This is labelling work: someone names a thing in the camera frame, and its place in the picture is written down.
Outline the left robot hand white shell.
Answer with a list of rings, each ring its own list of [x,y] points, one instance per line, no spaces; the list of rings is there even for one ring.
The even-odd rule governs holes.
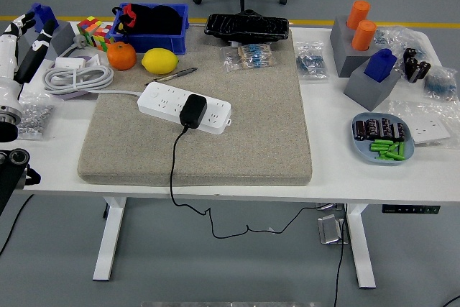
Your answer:
[[[32,80],[45,59],[55,30],[54,19],[45,22],[22,63],[18,65],[19,39],[35,22],[34,12],[23,14],[10,22],[1,35],[1,106],[19,108],[22,86]]]

